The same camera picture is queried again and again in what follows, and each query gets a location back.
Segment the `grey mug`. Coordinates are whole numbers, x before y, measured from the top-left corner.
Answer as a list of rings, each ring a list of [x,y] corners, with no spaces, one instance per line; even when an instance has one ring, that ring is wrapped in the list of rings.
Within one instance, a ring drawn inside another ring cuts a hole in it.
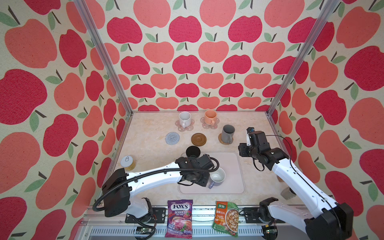
[[[235,127],[232,125],[224,125],[222,130],[222,140],[229,143],[231,140],[234,141]]]

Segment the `orange pink mug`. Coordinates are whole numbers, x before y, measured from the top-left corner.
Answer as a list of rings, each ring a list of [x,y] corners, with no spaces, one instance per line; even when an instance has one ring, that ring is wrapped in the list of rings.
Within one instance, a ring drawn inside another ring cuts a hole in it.
[[[214,110],[207,110],[205,112],[205,122],[208,125],[213,125],[217,118],[217,113]]]

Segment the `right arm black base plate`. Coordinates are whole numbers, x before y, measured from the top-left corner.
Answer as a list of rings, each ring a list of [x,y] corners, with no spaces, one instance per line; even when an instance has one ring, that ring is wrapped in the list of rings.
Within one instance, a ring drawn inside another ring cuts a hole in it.
[[[246,223],[258,223],[258,224],[272,224],[274,222],[278,224],[285,223],[279,219],[274,219],[265,206],[243,208],[243,216]]]

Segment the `pink flower silicone coaster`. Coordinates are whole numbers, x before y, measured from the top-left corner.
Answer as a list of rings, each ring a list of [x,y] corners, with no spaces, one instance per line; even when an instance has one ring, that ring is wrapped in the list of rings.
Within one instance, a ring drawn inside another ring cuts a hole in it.
[[[206,124],[206,122],[205,122],[205,118],[204,118],[204,117],[200,118],[200,122],[202,123],[202,127],[203,127],[204,129],[213,129],[213,130],[215,130],[215,129],[218,128],[218,124],[220,123],[220,119],[219,119],[219,118],[216,118],[216,121],[214,122],[213,125],[208,125],[208,124]]]

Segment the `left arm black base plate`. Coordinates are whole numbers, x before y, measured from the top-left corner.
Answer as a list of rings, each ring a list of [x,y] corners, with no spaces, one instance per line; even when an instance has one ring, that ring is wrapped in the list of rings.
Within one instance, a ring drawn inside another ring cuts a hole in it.
[[[166,221],[167,208],[165,207],[152,207],[150,212],[139,220],[144,224],[164,224]]]

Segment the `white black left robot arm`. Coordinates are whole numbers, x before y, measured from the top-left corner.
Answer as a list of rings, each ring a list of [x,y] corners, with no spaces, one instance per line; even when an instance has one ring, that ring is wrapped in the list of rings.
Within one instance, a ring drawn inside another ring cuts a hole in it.
[[[188,181],[206,187],[210,173],[219,169],[217,159],[207,154],[199,158],[180,157],[169,165],[138,173],[127,173],[120,168],[102,186],[102,195],[93,205],[94,212],[104,212],[110,218],[120,214],[142,218],[151,211],[150,201],[136,195],[166,184]]]

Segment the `round woven rattan coaster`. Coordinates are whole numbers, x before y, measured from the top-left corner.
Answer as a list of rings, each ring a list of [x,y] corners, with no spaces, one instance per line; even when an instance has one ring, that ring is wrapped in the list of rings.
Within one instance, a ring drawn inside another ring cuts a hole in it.
[[[229,143],[226,143],[222,140],[222,134],[220,133],[218,136],[218,140],[222,145],[231,145],[233,143],[233,140],[231,140]]]

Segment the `white mug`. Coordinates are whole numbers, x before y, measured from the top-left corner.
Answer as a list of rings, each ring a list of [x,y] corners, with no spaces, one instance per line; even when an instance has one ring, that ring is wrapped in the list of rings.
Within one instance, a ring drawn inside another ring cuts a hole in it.
[[[179,114],[179,123],[182,129],[188,128],[192,123],[192,115],[189,112],[181,112]]]

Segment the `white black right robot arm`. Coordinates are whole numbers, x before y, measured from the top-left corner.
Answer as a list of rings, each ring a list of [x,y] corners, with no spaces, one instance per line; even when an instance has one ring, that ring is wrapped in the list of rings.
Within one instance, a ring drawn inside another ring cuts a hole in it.
[[[269,224],[275,219],[284,221],[306,233],[311,240],[346,240],[353,233],[354,211],[346,203],[339,204],[313,184],[280,148],[238,146],[241,157],[258,160],[280,177],[306,206],[300,210],[270,197],[260,202],[258,217]]]

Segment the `round brown wooden coaster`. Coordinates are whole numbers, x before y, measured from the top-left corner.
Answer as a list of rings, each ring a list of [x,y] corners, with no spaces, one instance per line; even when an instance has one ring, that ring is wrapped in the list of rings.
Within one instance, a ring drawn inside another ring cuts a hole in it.
[[[192,135],[191,142],[193,145],[201,147],[206,144],[207,137],[202,133],[196,133]]]

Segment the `round grey coaster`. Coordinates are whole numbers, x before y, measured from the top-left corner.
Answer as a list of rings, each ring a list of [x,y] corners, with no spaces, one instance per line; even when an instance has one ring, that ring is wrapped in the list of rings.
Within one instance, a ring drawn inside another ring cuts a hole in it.
[[[180,135],[176,132],[170,132],[165,137],[166,144],[176,145],[180,141]]]

